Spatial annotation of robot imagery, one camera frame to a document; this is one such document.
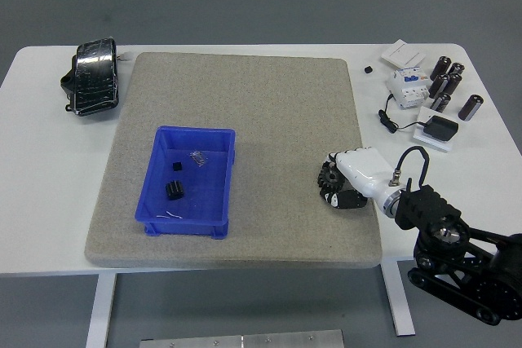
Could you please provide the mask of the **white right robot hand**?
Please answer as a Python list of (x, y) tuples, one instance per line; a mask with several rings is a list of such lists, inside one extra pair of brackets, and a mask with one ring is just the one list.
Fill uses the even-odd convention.
[(398, 206), (400, 185), (391, 185), (392, 167), (376, 148), (330, 153), (321, 166), (320, 196), (336, 209), (358, 209), (373, 200), (385, 214)]

